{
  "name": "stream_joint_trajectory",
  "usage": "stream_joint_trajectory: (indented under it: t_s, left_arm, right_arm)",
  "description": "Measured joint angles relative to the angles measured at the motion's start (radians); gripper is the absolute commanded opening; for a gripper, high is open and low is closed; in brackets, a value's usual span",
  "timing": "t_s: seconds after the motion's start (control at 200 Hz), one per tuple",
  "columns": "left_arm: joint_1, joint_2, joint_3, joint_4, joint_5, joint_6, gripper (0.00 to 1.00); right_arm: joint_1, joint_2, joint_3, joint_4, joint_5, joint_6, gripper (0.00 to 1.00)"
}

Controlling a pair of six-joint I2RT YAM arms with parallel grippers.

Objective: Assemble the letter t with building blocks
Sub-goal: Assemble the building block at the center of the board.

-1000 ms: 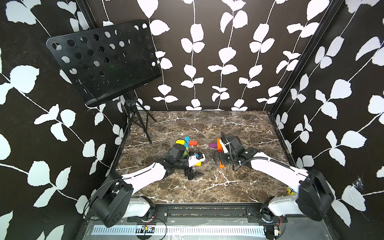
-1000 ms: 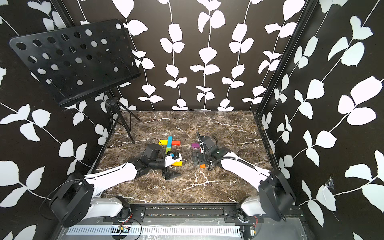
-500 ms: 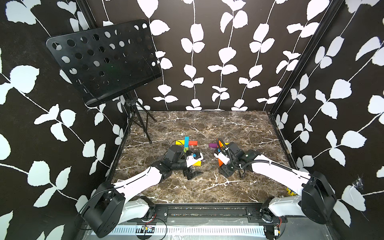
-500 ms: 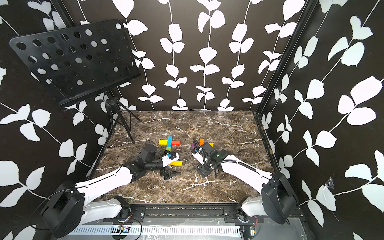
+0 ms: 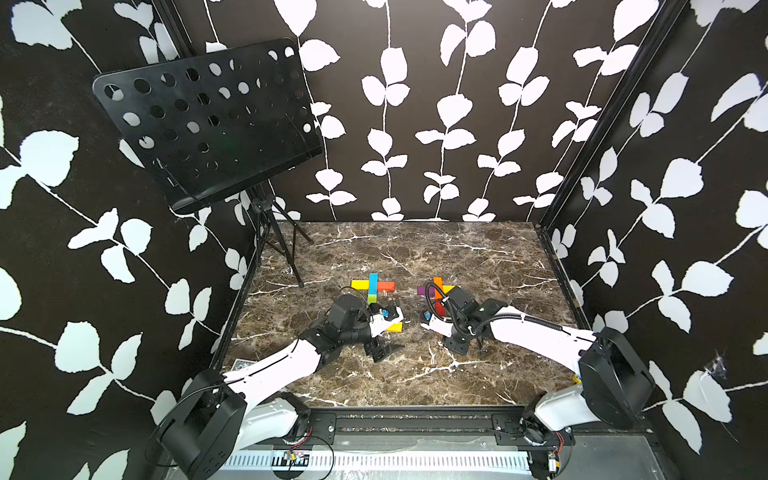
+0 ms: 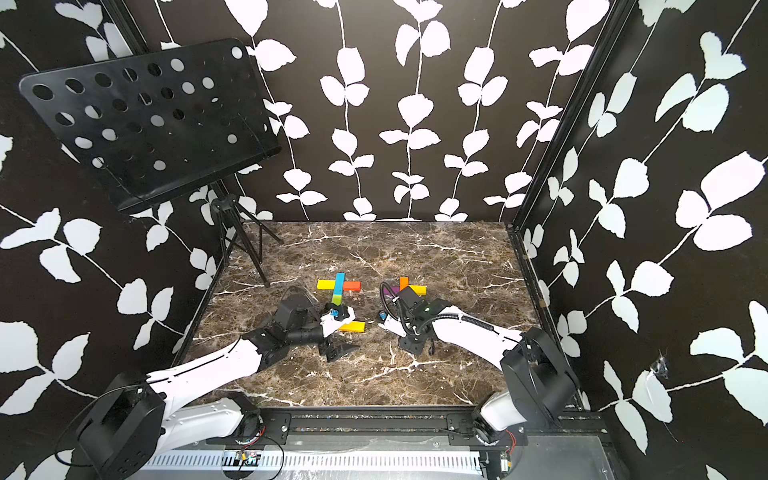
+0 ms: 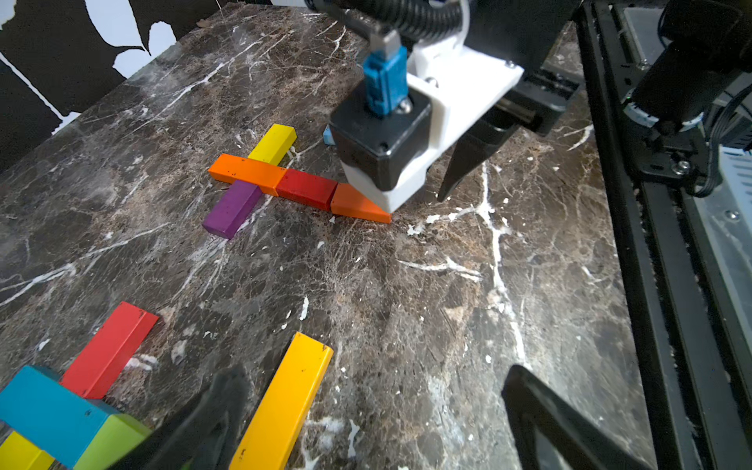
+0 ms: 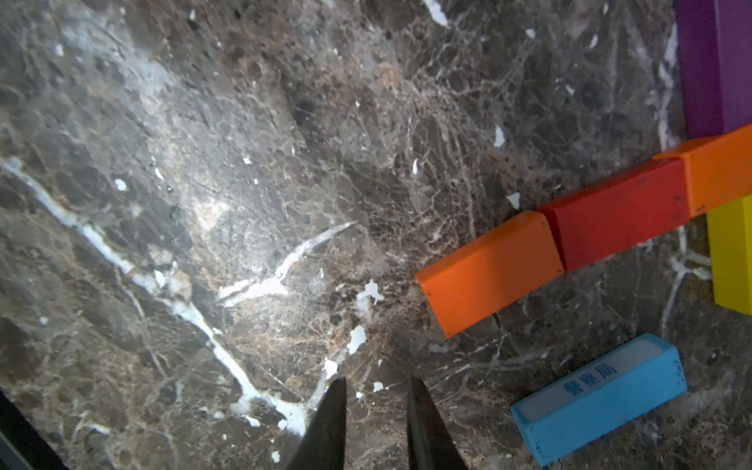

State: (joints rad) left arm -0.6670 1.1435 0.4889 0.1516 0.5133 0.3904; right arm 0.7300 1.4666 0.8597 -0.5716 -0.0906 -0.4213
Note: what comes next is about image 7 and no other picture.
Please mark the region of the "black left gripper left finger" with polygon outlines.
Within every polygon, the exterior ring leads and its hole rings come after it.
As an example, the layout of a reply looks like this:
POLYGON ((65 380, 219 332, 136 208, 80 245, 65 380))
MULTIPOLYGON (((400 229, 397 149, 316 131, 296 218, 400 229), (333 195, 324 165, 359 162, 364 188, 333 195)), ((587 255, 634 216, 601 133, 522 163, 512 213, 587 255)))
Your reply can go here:
POLYGON ((200 393, 111 468, 229 468, 248 393, 242 365, 217 372, 200 393))

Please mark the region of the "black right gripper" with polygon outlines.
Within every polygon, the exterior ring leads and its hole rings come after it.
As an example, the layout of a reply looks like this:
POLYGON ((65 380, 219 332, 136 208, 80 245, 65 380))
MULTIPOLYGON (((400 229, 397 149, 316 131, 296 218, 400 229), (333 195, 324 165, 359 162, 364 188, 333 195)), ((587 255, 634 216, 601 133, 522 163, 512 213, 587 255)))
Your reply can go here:
POLYGON ((458 141, 437 199, 444 202, 461 180, 487 162, 521 127, 546 136, 582 88, 582 77, 542 65, 499 99, 458 141))

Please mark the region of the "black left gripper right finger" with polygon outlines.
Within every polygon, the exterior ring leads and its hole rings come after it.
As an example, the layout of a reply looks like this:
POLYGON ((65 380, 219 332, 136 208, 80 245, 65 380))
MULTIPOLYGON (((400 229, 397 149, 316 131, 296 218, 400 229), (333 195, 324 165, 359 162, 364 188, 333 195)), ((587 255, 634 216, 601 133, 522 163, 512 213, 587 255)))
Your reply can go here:
POLYGON ((511 366, 501 395, 522 468, 646 468, 524 366, 511 366))

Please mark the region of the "yellow long block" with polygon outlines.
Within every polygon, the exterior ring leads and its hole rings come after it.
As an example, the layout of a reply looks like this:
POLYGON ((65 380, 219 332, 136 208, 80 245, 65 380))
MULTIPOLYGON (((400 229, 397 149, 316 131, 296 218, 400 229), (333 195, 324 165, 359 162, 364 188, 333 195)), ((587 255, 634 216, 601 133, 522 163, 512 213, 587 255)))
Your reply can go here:
POLYGON ((229 467, 283 469, 297 442, 334 351, 297 333, 229 467))

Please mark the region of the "light yellow-green block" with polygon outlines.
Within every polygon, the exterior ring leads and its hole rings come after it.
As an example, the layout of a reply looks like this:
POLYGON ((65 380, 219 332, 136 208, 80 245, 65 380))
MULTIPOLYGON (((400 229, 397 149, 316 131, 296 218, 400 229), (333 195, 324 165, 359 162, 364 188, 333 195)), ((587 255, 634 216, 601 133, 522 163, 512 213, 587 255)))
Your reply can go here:
POLYGON ((108 469, 151 434, 152 430, 133 416, 110 415, 76 462, 74 470, 108 469))

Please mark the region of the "red-orange small block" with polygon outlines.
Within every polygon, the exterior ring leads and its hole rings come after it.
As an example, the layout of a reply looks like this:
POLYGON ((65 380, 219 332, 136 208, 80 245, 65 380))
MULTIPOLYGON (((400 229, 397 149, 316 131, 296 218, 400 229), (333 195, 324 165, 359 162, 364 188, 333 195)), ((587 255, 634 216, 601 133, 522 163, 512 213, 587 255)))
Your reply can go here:
POLYGON ((158 320, 158 315, 121 303, 66 370, 60 384, 84 399, 104 399, 158 320))

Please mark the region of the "cyan block group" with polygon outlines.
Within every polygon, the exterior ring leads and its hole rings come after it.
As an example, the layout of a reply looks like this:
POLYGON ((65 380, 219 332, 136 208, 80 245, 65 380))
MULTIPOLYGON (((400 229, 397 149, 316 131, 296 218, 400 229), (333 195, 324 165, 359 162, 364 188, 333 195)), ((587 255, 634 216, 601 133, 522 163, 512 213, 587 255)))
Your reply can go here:
POLYGON ((1 391, 1 420, 68 468, 118 411, 63 387, 52 370, 27 365, 1 391))
POLYGON ((323 140, 324 144, 327 145, 327 146, 335 146, 336 145, 330 127, 325 127, 325 129, 323 131, 323 135, 322 135, 322 140, 323 140))

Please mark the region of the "red block group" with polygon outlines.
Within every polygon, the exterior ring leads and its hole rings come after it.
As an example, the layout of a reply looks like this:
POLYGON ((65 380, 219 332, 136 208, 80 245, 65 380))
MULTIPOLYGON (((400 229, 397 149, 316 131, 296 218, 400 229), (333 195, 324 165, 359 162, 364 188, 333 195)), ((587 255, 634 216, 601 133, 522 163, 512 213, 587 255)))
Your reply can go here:
POLYGON ((279 197, 329 212, 337 186, 338 183, 329 178, 287 170, 276 191, 279 197))

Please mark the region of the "yellow small block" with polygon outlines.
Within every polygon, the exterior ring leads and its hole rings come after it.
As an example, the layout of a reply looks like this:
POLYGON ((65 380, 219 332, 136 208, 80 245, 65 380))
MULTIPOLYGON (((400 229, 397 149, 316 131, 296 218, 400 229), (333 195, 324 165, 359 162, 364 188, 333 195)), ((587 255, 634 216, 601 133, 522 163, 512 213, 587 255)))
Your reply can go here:
POLYGON ((17 432, 12 432, 0 448, 1 470, 48 470, 54 458, 17 432))

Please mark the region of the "yellow block group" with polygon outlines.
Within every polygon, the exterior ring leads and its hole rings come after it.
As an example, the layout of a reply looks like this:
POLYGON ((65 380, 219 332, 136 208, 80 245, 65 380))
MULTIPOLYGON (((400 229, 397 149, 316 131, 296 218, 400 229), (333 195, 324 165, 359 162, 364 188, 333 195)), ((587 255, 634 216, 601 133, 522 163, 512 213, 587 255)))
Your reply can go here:
POLYGON ((278 166, 295 141, 297 132, 288 125, 274 123, 262 140, 250 152, 248 158, 254 161, 278 166))

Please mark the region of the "orange long block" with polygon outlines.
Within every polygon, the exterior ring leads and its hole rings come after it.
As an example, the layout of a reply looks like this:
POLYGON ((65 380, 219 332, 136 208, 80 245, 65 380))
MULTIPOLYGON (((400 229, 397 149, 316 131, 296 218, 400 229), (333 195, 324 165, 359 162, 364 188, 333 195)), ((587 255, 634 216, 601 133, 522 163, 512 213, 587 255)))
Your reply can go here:
POLYGON ((209 174, 217 181, 233 184, 243 181, 254 184, 262 193, 277 196, 277 186, 286 174, 286 168, 227 154, 220 155, 209 168, 209 174))

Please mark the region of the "purple block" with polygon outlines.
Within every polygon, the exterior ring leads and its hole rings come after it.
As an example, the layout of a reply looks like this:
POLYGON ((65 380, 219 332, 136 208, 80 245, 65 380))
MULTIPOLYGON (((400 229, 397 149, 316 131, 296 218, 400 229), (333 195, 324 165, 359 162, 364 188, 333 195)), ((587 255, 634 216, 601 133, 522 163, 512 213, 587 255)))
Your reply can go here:
POLYGON ((240 226, 254 211, 262 195, 262 188, 256 184, 233 182, 204 219, 202 226, 215 236, 226 240, 233 239, 240 226))

